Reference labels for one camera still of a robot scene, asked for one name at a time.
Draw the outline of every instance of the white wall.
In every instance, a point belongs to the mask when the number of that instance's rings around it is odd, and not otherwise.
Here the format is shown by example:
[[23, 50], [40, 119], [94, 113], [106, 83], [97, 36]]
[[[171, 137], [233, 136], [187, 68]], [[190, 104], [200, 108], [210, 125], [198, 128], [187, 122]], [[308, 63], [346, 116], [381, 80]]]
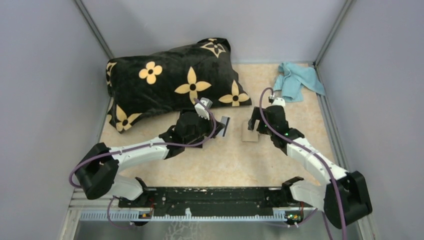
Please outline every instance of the white wall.
[[423, 239], [424, 1], [357, 1], [320, 71], [382, 240]]
[[0, 239], [54, 240], [106, 112], [107, 58], [71, 0], [3, 0], [0, 32]]
[[227, 38], [234, 63], [313, 61], [345, 0], [84, 0], [115, 57]]

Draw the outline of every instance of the pillow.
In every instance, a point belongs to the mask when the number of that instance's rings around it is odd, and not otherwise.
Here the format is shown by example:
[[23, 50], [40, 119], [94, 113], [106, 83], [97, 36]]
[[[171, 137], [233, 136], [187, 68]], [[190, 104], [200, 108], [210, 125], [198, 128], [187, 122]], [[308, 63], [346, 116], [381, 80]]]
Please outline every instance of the pillow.
[[109, 123], [123, 133], [141, 119], [193, 109], [194, 98], [212, 100], [212, 108], [252, 105], [230, 52], [225, 38], [207, 38], [148, 56], [109, 60]]

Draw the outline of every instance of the light blue cloth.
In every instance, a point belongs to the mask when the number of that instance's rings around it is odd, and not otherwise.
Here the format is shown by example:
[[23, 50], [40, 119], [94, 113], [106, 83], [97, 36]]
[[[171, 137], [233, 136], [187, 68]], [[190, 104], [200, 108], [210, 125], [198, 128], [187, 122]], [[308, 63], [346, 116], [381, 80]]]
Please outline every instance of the light blue cloth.
[[324, 86], [318, 81], [317, 73], [312, 67], [299, 66], [292, 62], [283, 62], [278, 66], [279, 75], [275, 80], [274, 91], [281, 91], [282, 98], [288, 103], [301, 102], [303, 86], [325, 95]]

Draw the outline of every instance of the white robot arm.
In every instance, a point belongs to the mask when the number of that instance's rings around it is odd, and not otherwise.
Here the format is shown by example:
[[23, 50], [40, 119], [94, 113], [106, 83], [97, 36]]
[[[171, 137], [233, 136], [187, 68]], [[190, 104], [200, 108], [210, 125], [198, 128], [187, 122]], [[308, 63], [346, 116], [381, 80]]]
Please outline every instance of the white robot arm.
[[147, 187], [140, 178], [129, 178], [118, 173], [149, 161], [172, 158], [185, 150], [185, 147], [200, 147], [204, 138], [214, 138], [224, 124], [209, 116], [212, 102], [202, 98], [194, 106], [180, 114], [176, 125], [149, 141], [129, 146], [107, 147], [103, 142], [92, 147], [75, 173], [87, 199], [94, 200], [103, 195], [133, 201], [139, 198]]
[[[288, 203], [307, 203], [324, 212], [335, 227], [341, 228], [338, 202], [331, 183], [330, 171], [337, 183], [346, 224], [351, 224], [370, 214], [372, 206], [364, 176], [358, 171], [349, 172], [334, 164], [316, 150], [299, 130], [290, 128], [284, 112], [284, 99], [279, 97], [273, 99], [270, 97], [269, 100], [272, 105], [263, 110], [266, 122], [290, 141], [284, 140], [270, 130], [263, 121], [258, 107], [253, 110], [248, 129], [253, 131], [256, 120], [259, 120], [257, 131], [260, 134], [270, 135], [274, 146], [301, 163], [320, 184], [314, 185], [301, 177], [292, 178], [282, 184], [282, 191], [286, 201]], [[326, 163], [328, 169], [325, 168], [316, 155]]]

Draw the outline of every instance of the yellow flower print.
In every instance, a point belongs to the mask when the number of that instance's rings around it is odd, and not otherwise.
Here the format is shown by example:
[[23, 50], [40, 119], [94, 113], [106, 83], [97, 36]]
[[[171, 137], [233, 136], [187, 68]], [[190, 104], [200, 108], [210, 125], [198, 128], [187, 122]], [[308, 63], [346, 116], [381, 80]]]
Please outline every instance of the yellow flower print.
[[204, 91], [211, 86], [209, 82], [197, 81], [195, 70], [190, 67], [187, 74], [188, 84], [183, 84], [175, 89], [177, 94], [190, 93], [190, 101], [195, 104], [195, 99], [198, 98], [198, 92]]
[[162, 73], [162, 66], [156, 65], [154, 61], [149, 61], [146, 68], [143, 68], [138, 73], [141, 79], [147, 78], [148, 84], [156, 83], [156, 76]]
[[224, 47], [221, 43], [217, 43], [215, 38], [209, 38], [210, 42], [206, 43], [205, 45], [201, 46], [203, 49], [207, 49], [211, 51], [217, 58], [220, 57], [221, 53], [226, 53]]
[[231, 94], [222, 96], [218, 100], [221, 103], [229, 104], [232, 103], [233, 107], [240, 106], [240, 102], [249, 100], [250, 97], [246, 93], [239, 94], [239, 86], [235, 80], [232, 81]]
[[121, 132], [122, 130], [127, 130], [131, 128], [131, 123], [134, 122], [134, 120], [140, 116], [141, 113], [134, 113], [131, 114], [131, 116], [127, 117], [127, 114], [122, 110], [119, 105], [116, 105], [116, 118], [118, 121], [116, 122], [116, 130]]
[[108, 114], [106, 115], [106, 121], [105, 121], [105, 123], [109, 123], [112, 120], [112, 115], [110, 115], [109, 113], [110, 113], [111, 108], [112, 108], [113, 105], [114, 105], [114, 98], [111, 97], [110, 98], [109, 107], [107, 107], [107, 113]]
[[112, 83], [111, 83], [111, 71], [112, 68], [116, 65], [116, 62], [108, 62], [106, 65], [106, 83], [107, 85], [110, 85], [112, 87]]

